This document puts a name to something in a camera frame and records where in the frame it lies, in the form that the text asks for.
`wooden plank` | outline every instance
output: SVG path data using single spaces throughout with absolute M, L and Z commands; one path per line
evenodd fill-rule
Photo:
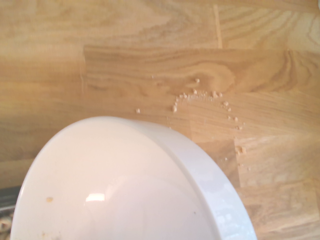
M 320 136 L 277 135 L 235 140 L 246 149 L 237 156 L 242 187 L 317 177 L 320 170 Z
M 74 58 L 84 44 L 216 48 L 209 3 L 64 1 L 0 3 L 0 55 Z
M 319 134 L 319 106 L 317 98 L 299 92 L 224 94 L 213 102 L 191 100 L 192 140 L 200 143 L 235 137 Z
M 219 5 L 219 17 L 224 49 L 320 52 L 318 12 Z
M 258 235 L 259 240 L 318 240 L 320 221 L 272 230 Z
M 215 140 L 198 144 L 224 172 L 234 188 L 240 187 L 238 163 L 233 140 Z
M 282 239 L 303 239 L 298 237 L 302 232 L 319 236 L 313 225 L 319 226 L 320 217 L 311 180 L 241 187 L 237 192 L 259 239 L 277 239 L 277 234 Z
M 33 159 L 0 162 L 0 189 L 22 185 Z
M 319 97 L 320 55 L 276 50 L 84 48 L 88 84 L 144 84 L 143 94 L 301 90 Z
M 319 14 L 316 0 L 213 0 L 219 4 Z

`wooden surface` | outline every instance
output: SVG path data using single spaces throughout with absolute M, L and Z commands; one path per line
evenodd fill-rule
M 0 188 L 75 121 L 139 119 L 212 157 L 259 240 L 320 239 L 317 0 L 2 1 L 0 32 Z

